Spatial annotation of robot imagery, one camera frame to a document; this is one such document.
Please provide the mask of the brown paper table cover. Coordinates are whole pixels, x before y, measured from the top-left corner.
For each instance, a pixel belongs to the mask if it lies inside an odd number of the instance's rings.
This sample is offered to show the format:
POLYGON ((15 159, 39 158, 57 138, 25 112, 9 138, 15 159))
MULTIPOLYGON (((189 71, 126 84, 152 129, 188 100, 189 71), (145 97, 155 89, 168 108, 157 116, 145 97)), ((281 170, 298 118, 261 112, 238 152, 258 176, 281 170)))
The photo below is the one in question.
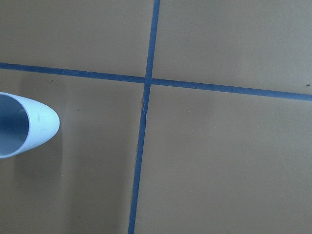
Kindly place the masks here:
POLYGON ((60 119, 3 234, 312 231, 309 0, 3 0, 0 90, 60 119))

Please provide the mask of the light blue plastic cup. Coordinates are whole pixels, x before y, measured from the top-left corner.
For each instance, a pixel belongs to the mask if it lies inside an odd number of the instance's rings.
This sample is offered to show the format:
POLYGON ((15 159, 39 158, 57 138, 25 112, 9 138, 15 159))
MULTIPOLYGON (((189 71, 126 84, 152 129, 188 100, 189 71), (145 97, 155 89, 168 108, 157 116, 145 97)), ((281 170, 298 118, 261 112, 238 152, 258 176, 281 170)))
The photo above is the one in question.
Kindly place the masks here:
POLYGON ((58 132, 60 120, 49 106, 9 93, 0 94, 0 157, 36 148, 58 132))

